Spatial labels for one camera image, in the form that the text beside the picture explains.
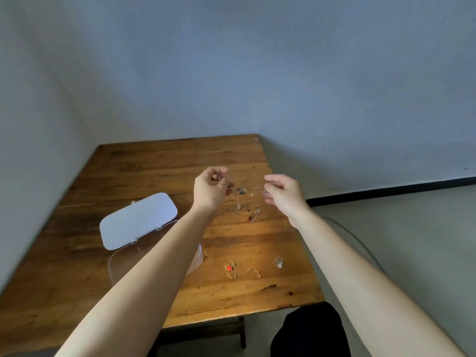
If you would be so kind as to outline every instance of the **baseboard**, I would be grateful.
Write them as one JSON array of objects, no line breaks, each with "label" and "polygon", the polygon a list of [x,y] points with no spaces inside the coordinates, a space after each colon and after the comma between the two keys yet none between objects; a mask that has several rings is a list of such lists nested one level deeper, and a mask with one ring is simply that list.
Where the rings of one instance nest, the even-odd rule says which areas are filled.
[{"label": "baseboard", "polygon": [[458,186],[468,186],[476,184],[476,177],[460,178],[452,180],[443,180],[439,182],[412,184],[404,186],[395,186],[391,188],[364,190],[360,192],[332,195],[328,197],[319,197],[306,199],[310,207],[326,206],[329,204],[353,202],[356,200],[391,197],[395,195],[411,194],[419,192],[428,192],[431,190],[456,188]]}]

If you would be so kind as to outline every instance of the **cable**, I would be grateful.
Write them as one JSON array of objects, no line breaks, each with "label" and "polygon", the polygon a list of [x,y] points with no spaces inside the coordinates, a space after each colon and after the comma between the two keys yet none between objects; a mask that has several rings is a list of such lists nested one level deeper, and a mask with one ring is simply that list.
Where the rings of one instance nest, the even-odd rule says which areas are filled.
[{"label": "cable", "polygon": [[348,230],[346,227],[344,227],[341,223],[336,222],[334,219],[329,218],[328,216],[323,216],[322,219],[327,220],[327,221],[329,221],[329,222],[332,222],[332,223],[338,225],[338,226],[341,227],[343,230],[345,230],[348,234],[350,234],[351,236],[353,236],[353,237],[355,238],[355,240],[357,240],[357,241],[359,242],[359,244],[360,244],[361,246],[363,246],[363,248],[365,249],[365,251],[370,255],[370,257],[371,257],[371,258],[373,259],[373,261],[377,264],[377,266],[380,268],[380,270],[381,270],[386,276],[388,276],[388,273],[384,270],[384,268],[382,267],[382,264],[380,264],[380,263],[378,262],[377,258],[375,258],[375,256],[372,254],[372,252],[365,246],[364,243],[362,243],[362,241],[361,241],[359,238],[357,238],[357,236],[356,236],[354,233],[352,233],[350,230]]}]

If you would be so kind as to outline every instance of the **wood grain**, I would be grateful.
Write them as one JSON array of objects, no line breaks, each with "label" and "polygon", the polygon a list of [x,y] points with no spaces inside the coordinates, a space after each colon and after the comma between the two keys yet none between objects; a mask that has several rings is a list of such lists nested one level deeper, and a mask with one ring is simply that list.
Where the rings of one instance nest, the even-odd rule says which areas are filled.
[{"label": "wood grain", "polygon": [[[209,137],[98,147],[35,240],[0,297],[0,356],[60,346],[111,288],[99,222],[158,192],[168,193],[182,216],[194,178],[226,165],[239,196],[228,196],[203,238],[204,263],[188,275],[164,327],[301,306],[324,300],[301,239],[260,187],[271,173],[257,135]],[[248,218],[262,208],[255,223]],[[281,256],[284,267],[273,259]],[[223,266],[233,260],[229,279]]]}]

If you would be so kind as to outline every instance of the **right hand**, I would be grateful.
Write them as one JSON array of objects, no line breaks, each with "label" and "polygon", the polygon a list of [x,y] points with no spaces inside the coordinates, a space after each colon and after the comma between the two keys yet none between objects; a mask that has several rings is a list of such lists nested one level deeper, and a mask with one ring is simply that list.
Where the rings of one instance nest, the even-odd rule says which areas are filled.
[{"label": "right hand", "polygon": [[299,183],[284,174],[268,174],[265,180],[263,196],[266,203],[276,205],[277,208],[289,218],[289,222],[297,228],[296,219],[311,209],[304,199]]}]

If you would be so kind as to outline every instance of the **hand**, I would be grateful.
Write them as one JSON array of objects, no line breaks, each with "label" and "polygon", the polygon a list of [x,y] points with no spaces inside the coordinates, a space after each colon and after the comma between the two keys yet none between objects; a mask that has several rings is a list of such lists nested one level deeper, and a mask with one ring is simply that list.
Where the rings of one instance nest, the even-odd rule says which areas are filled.
[{"label": "hand", "polygon": [[233,183],[226,167],[210,167],[195,178],[192,210],[213,216],[221,207],[225,196],[232,193]]},{"label": "hand", "polygon": [[296,218],[311,210],[302,195],[299,183],[283,174],[268,174],[265,175],[265,180],[270,181],[265,184],[263,193],[266,203],[276,205],[289,218],[291,225],[297,228]]}]

